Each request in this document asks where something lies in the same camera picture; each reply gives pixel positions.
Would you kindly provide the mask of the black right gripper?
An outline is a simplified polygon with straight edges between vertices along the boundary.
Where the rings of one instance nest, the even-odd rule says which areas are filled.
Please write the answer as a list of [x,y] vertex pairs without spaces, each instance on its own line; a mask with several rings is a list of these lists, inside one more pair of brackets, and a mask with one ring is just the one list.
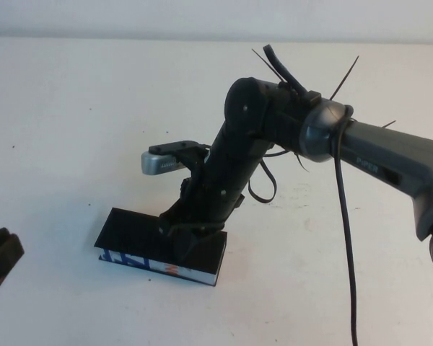
[[271,147],[260,138],[218,135],[207,149],[201,144],[172,145],[169,151],[191,171],[179,199],[159,216],[159,231],[173,236],[173,252],[183,261],[197,244],[221,233],[241,204],[241,194]]

